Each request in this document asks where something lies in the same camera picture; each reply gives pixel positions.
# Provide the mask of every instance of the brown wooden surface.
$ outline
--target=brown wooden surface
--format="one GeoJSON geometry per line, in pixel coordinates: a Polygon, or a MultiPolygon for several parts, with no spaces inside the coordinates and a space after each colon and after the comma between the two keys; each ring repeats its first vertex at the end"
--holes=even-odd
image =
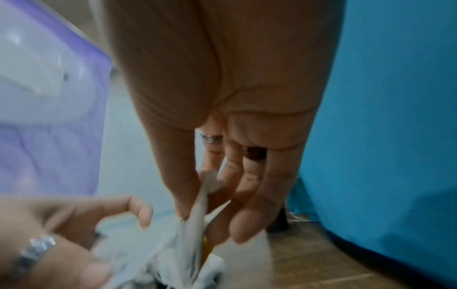
{"type": "Polygon", "coordinates": [[[311,223],[215,250],[227,266],[218,289],[405,289],[334,247],[311,223]]]}

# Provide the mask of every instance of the blue wall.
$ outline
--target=blue wall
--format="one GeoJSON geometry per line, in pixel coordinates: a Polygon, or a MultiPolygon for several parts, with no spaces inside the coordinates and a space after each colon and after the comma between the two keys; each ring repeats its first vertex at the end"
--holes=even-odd
{"type": "Polygon", "coordinates": [[[348,0],[300,175],[328,230],[457,283],[457,1],[348,0]]]}

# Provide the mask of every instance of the person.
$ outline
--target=person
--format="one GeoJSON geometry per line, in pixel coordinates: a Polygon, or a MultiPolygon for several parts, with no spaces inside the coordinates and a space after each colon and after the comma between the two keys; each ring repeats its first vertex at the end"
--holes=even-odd
{"type": "MultiPolygon", "coordinates": [[[[149,137],[176,212],[189,215],[200,187],[195,129],[224,188],[209,212],[213,245],[243,243],[277,216],[292,188],[332,67],[344,0],[94,0],[149,137]]],[[[20,288],[95,289],[109,277],[82,245],[104,217],[151,210],[136,199],[0,202],[3,276],[32,238],[60,238],[20,288]]],[[[52,239],[35,239],[45,246],[52,239]]]]}

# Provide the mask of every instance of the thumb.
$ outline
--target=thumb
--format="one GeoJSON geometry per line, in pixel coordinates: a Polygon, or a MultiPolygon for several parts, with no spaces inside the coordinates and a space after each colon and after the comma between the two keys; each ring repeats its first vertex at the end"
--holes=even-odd
{"type": "Polygon", "coordinates": [[[195,130],[177,129],[159,122],[145,123],[154,158],[180,217],[190,214],[200,189],[195,168],[195,130]]]}
{"type": "Polygon", "coordinates": [[[98,289],[111,276],[108,265],[97,262],[89,251],[64,238],[52,248],[27,276],[20,288],[98,289]]]}

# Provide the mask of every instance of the silver ring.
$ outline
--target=silver ring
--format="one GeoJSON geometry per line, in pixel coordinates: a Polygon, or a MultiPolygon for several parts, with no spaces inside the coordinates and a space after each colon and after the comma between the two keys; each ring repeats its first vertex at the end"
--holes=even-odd
{"type": "Polygon", "coordinates": [[[19,257],[14,262],[10,281],[15,282],[38,263],[57,244],[57,237],[44,235],[39,238],[30,239],[30,245],[20,251],[19,257]]]}
{"type": "Polygon", "coordinates": [[[212,136],[212,135],[209,135],[209,134],[205,134],[202,131],[200,131],[200,135],[201,135],[201,138],[203,139],[203,141],[205,143],[209,143],[209,144],[220,143],[220,142],[222,142],[224,140],[224,136],[223,135],[212,136]]]}

